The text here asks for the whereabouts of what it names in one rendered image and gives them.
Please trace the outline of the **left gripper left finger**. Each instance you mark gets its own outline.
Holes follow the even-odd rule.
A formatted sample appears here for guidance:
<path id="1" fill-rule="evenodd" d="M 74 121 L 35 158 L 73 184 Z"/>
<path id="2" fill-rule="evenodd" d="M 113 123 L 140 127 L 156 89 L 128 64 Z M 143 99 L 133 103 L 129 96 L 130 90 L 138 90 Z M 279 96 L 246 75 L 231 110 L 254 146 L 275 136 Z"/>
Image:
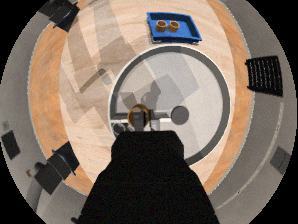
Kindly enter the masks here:
<path id="1" fill-rule="evenodd" d="M 134 131 L 144 131 L 145 128 L 145 111 L 140 112 L 140 116 L 138 116 L 138 119 L 134 119 Z"/>

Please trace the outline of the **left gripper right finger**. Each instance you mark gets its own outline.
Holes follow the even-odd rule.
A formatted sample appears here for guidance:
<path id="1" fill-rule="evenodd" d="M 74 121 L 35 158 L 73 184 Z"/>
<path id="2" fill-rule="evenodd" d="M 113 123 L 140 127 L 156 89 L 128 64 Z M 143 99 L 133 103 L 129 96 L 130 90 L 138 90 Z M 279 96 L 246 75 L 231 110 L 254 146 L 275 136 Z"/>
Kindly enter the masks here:
<path id="1" fill-rule="evenodd" d="M 150 131 L 160 131 L 160 119 L 156 119 L 153 109 L 149 109 L 149 127 Z"/>

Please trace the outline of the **blue shallow tray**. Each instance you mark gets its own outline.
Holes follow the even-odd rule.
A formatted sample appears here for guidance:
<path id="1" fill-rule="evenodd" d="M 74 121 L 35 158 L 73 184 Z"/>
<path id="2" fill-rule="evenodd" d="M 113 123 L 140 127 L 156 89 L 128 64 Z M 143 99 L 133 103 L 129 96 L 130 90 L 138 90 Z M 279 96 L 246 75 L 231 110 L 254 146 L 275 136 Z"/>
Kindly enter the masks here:
<path id="1" fill-rule="evenodd" d="M 154 41 L 161 40 L 161 43 L 188 44 L 202 41 L 200 32 L 198 32 L 196 24 L 194 24 L 192 16 L 190 15 L 174 14 L 174 12 L 146 12 L 146 15 L 148 15 L 150 34 L 153 35 Z M 178 27 L 177 32 L 170 32 L 168 27 L 166 27 L 165 32 L 158 32 L 156 30 L 158 20 L 166 22 L 168 27 L 169 22 L 178 22 L 180 27 Z"/>

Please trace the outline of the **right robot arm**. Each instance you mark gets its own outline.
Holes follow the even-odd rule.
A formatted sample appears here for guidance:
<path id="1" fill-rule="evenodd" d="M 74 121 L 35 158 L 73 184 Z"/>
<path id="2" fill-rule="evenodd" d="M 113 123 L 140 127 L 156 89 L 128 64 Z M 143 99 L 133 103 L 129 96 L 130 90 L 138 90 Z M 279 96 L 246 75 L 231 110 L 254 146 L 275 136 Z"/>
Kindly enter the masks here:
<path id="1" fill-rule="evenodd" d="M 59 155 L 55 155 L 53 153 L 53 157 L 49 157 L 47 160 L 47 165 L 44 165 L 43 163 L 39 164 L 36 163 L 35 172 L 37 172 L 36 176 L 33 176 L 32 183 L 29 185 L 27 197 L 25 197 L 25 201 L 28 202 L 28 205 L 31 206 L 33 210 L 35 210 L 35 213 L 37 212 L 37 204 L 39 204 L 40 200 L 40 194 L 41 189 L 47 190 L 49 194 L 53 193 L 53 190 L 57 188 L 57 185 L 60 184 L 60 181 L 64 179 L 67 179 L 68 175 L 71 175 L 71 169 L 69 169 L 67 163 Z M 51 164 L 49 164 L 51 163 Z M 37 168 L 39 168 L 39 171 L 37 171 Z M 37 181 L 36 181 L 37 180 Z M 41 188 L 43 186 L 43 188 Z"/>

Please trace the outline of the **bronze ring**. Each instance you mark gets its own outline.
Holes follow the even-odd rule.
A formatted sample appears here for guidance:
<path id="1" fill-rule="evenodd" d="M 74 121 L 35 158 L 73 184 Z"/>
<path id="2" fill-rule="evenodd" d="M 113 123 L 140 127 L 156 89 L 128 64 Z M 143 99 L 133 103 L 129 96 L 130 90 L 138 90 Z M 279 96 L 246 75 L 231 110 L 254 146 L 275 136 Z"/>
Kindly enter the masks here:
<path id="1" fill-rule="evenodd" d="M 178 27 L 180 27 L 180 24 L 178 24 L 177 22 L 170 22 L 170 23 L 169 23 L 168 30 L 169 30 L 170 32 L 177 32 Z"/>
<path id="2" fill-rule="evenodd" d="M 162 22 L 162 20 L 158 20 L 156 30 L 158 32 L 165 32 L 166 26 L 168 26 L 168 24 L 166 24 L 166 22 Z"/>
<path id="3" fill-rule="evenodd" d="M 146 112 L 146 115 L 148 115 L 148 116 L 146 116 L 146 121 L 145 121 L 145 127 L 146 127 L 146 125 L 148 125 L 148 123 L 149 123 L 149 109 L 146 108 L 144 104 L 134 105 L 134 107 L 132 109 L 130 109 L 130 111 L 128 113 L 128 123 L 130 125 L 132 125 L 133 128 L 134 128 L 134 125 L 133 125 L 133 120 L 134 120 L 133 109 L 142 109 L 142 111 Z"/>

